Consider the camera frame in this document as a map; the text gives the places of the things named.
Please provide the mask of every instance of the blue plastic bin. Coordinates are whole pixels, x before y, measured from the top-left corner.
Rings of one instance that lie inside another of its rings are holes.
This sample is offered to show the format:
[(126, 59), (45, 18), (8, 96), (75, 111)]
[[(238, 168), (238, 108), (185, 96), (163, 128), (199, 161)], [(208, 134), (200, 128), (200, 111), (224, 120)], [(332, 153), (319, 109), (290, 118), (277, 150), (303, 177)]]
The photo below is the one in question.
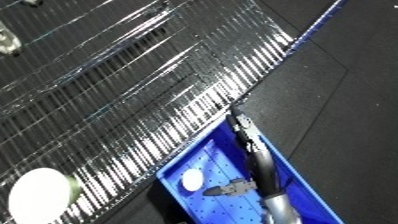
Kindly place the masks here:
[[(274, 156), (281, 183), (294, 178), (287, 193), (303, 223), (343, 223), (264, 136), (263, 141)], [(205, 177), (202, 188), (196, 192), (185, 190), (181, 184), (182, 174), (191, 168), (200, 169)], [(242, 196), (202, 196), (209, 187), (248, 178), (244, 151), (235, 142), (226, 121), (163, 167), (157, 177), (196, 223), (261, 223), (263, 209), (254, 190)]]

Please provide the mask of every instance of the white ping pong ball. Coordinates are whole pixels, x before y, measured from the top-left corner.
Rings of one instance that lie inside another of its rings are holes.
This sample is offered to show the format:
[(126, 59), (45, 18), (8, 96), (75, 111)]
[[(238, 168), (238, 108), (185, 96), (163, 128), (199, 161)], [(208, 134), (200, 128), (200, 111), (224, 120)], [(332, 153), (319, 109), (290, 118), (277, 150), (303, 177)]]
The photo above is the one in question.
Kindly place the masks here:
[(182, 186), (188, 191), (197, 191), (203, 185), (203, 173), (198, 169), (189, 169), (182, 175)]

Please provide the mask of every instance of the white ball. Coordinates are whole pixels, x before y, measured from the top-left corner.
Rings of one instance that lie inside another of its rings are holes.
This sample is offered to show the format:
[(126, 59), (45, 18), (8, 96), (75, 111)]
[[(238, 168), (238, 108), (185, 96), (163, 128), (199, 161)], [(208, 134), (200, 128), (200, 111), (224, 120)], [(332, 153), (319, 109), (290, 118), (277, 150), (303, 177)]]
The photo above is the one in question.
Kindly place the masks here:
[(47, 224), (68, 208), (72, 189), (57, 170), (39, 168), (24, 174), (8, 198), (11, 215), (18, 224)]
[(198, 169), (189, 169), (182, 175), (182, 185), (188, 191), (197, 191), (202, 187), (203, 173)]

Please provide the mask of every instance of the black surface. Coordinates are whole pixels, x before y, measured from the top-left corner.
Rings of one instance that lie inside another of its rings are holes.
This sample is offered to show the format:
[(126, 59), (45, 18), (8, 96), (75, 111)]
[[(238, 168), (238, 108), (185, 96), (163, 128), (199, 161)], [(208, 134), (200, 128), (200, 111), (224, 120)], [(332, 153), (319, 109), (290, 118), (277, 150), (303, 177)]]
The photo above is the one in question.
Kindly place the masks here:
[[(267, 1), (298, 29), (324, 7), (311, 2)], [(245, 105), (347, 223), (398, 223), (397, 19), (394, 1), (349, 1)], [(107, 223), (162, 223), (172, 199), (156, 192)]]

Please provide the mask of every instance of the perforated tray bottom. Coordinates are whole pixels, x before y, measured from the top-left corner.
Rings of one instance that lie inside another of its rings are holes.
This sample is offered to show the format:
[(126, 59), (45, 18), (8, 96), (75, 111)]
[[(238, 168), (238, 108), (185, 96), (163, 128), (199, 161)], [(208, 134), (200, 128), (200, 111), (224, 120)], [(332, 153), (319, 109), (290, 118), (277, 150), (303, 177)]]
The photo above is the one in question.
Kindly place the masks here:
[[(342, 223), (271, 143), (263, 140), (273, 153), (282, 183), (289, 177), (294, 178), (287, 193), (303, 222)], [(182, 174), (191, 168), (201, 170), (205, 177), (202, 188), (196, 192), (188, 192), (181, 184)], [(235, 197), (202, 196), (209, 187), (226, 185), (235, 178), (248, 178), (243, 150), (235, 144), (234, 135), (225, 122), (185, 151), (182, 157), (161, 169), (157, 176), (197, 223), (220, 223), (220, 220), (222, 223), (261, 222), (263, 210), (255, 191)]]

